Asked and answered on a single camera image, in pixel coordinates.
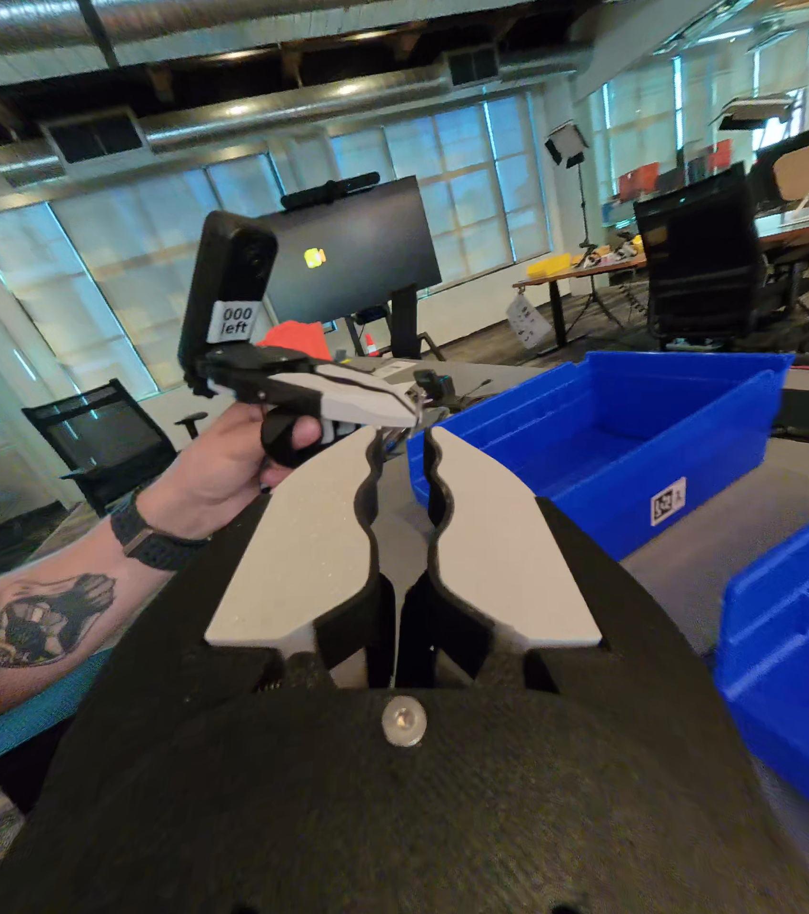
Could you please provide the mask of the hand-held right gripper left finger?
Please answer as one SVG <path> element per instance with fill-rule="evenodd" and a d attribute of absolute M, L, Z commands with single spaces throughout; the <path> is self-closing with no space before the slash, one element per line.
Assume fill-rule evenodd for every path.
<path fill-rule="evenodd" d="M 380 429 L 361 427 L 265 498 L 205 632 L 210 646 L 353 654 L 381 638 L 381 452 Z"/>

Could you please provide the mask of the small black device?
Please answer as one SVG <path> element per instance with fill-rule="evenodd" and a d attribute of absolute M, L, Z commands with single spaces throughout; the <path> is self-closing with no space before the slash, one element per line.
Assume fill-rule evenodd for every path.
<path fill-rule="evenodd" d="M 455 382 L 450 375 L 438 374 L 432 369 L 418 369 L 413 376 L 426 404 L 449 406 L 456 400 Z"/>

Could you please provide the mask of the person's left hand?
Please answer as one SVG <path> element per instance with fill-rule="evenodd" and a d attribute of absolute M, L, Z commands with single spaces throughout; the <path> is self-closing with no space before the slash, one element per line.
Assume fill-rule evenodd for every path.
<path fill-rule="evenodd" d="M 261 444 L 267 408 L 234 403 L 136 498 L 147 524 L 184 540 L 203 540 L 234 520 L 293 470 Z"/>

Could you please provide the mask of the studio light panel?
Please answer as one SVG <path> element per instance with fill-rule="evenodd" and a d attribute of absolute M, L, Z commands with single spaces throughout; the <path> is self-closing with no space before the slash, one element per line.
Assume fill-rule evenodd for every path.
<path fill-rule="evenodd" d="M 769 120 L 788 125 L 797 104 L 795 95 L 788 92 L 736 97 L 722 107 L 717 119 L 718 130 L 755 131 L 764 129 Z"/>

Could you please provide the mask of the teal fabric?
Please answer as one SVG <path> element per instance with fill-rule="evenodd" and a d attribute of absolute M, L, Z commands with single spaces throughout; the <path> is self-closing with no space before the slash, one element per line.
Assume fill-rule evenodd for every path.
<path fill-rule="evenodd" d="M 0 761 L 8 760 L 12 751 L 34 737 L 73 718 L 112 654 L 111 648 L 95 653 L 44 692 L 1 714 Z"/>

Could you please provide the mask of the black smartwatch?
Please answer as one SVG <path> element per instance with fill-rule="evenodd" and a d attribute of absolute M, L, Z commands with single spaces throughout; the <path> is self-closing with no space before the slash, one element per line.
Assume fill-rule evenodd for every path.
<path fill-rule="evenodd" d="M 110 514 L 113 535 L 125 557 L 167 573 L 182 571 L 210 537 L 186 539 L 152 527 L 137 506 L 139 492 L 129 494 Z"/>

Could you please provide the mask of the white instruction sheet sign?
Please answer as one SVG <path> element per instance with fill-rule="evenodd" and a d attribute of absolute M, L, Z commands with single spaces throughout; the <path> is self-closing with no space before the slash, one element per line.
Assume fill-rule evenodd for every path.
<path fill-rule="evenodd" d="M 526 351 L 541 346 L 552 334 L 552 325 L 519 288 L 506 310 L 506 320 L 514 336 Z"/>

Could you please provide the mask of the orange box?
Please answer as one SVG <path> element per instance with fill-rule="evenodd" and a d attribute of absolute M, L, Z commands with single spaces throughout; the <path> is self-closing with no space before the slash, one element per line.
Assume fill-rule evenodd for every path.
<path fill-rule="evenodd" d="M 617 197 L 620 202 L 635 201 L 656 191 L 661 162 L 639 166 L 617 177 Z"/>

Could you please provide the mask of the large black monitor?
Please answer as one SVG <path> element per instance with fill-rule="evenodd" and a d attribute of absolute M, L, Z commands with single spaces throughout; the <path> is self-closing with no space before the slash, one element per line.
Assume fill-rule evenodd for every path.
<path fill-rule="evenodd" d="M 324 324 L 442 281 L 416 177 L 256 219 L 278 241 L 265 301 L 277 323 Z"/>

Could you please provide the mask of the black monitor stand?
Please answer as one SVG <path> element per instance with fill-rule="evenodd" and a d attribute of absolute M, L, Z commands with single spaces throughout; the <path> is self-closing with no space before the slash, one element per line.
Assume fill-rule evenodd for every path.
<path fill-rule="evenodd" d="M 411 284 L 391 294 L 390 301 L 372 306 L 344 318 L 357 357 L 384 357 L 420 360 L 422 344 L 428 346 L 436 361 L 444 362 L 445 356 L 432 337 L 420 333 L 417 326 L 417 286 Z M 365 327 L 374 321 L 385 321 L 390 332 L 390 344 L 385 348 L 364 349 Z"/>

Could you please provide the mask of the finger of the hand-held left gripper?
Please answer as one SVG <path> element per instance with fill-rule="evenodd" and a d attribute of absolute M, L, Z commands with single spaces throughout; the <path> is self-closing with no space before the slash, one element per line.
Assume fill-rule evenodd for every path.
<path fill-rule="evenodd" d="M 416 428 L 421 407 L 400 390 L 338 387 L 320 395 L 323 418 L 357 426 Z"/>
<path fill-rule="evenodd" d="M 363 412 L 418 412 L 406 393 L 371 374 L 334 363 L 314 367 L 314 377 L 328 385 L 332 402 L 357 407 Z"/>

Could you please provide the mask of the blue divided plastic bin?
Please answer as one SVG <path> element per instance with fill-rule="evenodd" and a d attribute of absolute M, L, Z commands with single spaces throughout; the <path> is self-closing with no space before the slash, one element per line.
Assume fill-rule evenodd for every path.
<path fill-rule="evenodd" d="M 747 748 L 809 801 L 809 525 L 730 581 L 714 681 Z"/>

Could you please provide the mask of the wooden top desk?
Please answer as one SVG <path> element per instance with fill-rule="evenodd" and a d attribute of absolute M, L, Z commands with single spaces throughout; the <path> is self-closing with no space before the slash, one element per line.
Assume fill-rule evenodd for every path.
<path fill-rule="evenodd" d="M 803 290 L 806 280 L 800 271 L 809 263 L 809 216 L 799 217 L 797 210 L 782 210 L 769 215 L 764 215 L 754 222 L 760 239 L 761 248 L 765 257 L 774 268 L 784 271 L 787 281 L 785 310 L 786 312 L 801 305 L 799 291 Z M 566 326 L 563 313 L 562 296 L 559 291 L 559 282 L 570 279 L 593 279 L 599 276 L 611 276 L 617 273 L 636 273 L 647 267 L 646 255 L 639 252 L 635 257 L 618 259 L 613 255 L 593 266 L 581 268 L 578 265 L 566 265 L 562 268 L 548 268 L 545 261 L 535 264 L 538 273 L 525 277 L 514 284 L 518 293 L 530 287 L 546 287 L 549 292 L 549 311 L 552 319 L 554 342 L 547 347 L 535 345 L 530 348 L 536 357 L 545 357 L 567 348 L 571 343 L 579 341 L 582 337 L 569 337 L 575 326 L 571 323 Z"/>

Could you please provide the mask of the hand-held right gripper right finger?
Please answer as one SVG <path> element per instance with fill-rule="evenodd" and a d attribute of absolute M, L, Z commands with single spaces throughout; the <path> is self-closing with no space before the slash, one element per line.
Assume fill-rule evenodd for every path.
<path fill-rule="evenodd" d="M 603 639 L 537 497 L 517 475 L 441 426 L 424 435 L 433 582 L 491 623 L 503 645 L 588 648 Z"/>

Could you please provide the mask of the orange plastic bin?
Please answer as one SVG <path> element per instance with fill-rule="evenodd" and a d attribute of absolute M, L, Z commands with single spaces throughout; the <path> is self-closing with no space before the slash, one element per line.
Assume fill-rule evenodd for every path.
<path fill-rule="evenodd" d="M 307 324 L 296 321 L 280 323 L 269 329 L 256 345 L 260 348 L 293 350 L 322 361 L 332 360 L 321 323 Z"/>

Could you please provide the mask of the person's left forearm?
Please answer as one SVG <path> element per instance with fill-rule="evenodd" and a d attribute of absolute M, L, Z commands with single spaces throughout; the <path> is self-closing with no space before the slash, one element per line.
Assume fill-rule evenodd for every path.
<path fill-rule="evenodd" d="M 108 519 L 0 576 L 0 715 L 82 664 L 173 576 L 124 554 Z"/>

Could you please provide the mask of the black webcam bar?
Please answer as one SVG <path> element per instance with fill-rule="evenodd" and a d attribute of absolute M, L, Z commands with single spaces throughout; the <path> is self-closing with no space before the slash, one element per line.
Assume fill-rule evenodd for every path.
<path fill-rule="evenodd" d="M 368 192 L 380 183 L 380 174 L 368 172 L 351 178 L 328 180 L 318 187 L 296 191 L 281 197 L 284 211 L 291 212 L 331 205 L 338 200 Z"/>

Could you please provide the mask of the blue labelled plastic bin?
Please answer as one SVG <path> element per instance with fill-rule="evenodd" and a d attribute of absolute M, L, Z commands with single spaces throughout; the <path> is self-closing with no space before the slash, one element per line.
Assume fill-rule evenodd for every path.
<path fill-rule="evenodd" d="M 595 352 L 442 426 L 620 560 L 764 462 L 793 361 Z"/>

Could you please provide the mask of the studio light on tripod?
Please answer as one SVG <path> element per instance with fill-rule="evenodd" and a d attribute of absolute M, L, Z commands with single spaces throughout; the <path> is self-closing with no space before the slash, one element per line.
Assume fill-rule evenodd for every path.
<path fill-rule="evenodd" d="M 581 267 L 582 270 L 592 269 L 594 267 L 593 254 L 597 245 L 592 243 L 588 207 L 581 173 L 581 166 L 585 161 L 586 150 L 589 148 L 589 145 L 575 121 L 568 120 L 548 134 L 545 141 L 545 148 L 555 166 L 564 166 L 568 171 L 575 171 L 583 226 L 583 239 L 579 245 L 581 259 L 577 262 L 577 266 Z M 586 314 L 590 307 L 594 305 L 611 323 L 620 329 L 624 329 L 623 324 L 616 318 L 615 314 L 608 309 L 601 295 L 595 288 L 593 273 L 588 275 L 588 280 L 590 282 L 590 292 L 586 303 L 582 307 L 579 318 Z"/>

